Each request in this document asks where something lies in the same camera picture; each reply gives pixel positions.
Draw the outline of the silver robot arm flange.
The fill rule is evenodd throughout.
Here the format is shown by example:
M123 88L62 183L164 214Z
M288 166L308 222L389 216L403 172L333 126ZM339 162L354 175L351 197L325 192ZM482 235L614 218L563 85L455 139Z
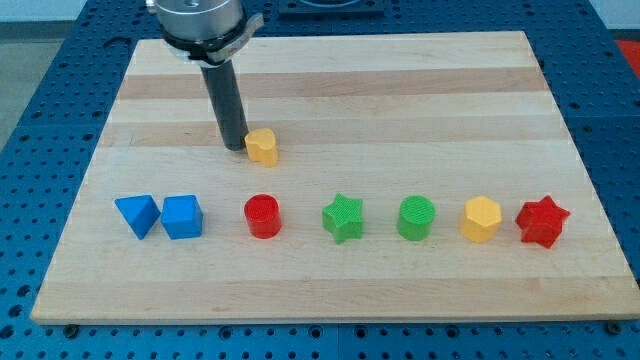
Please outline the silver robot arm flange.
M230 61L264 25L241 0L146 0L146 8L173 52L204 68Z

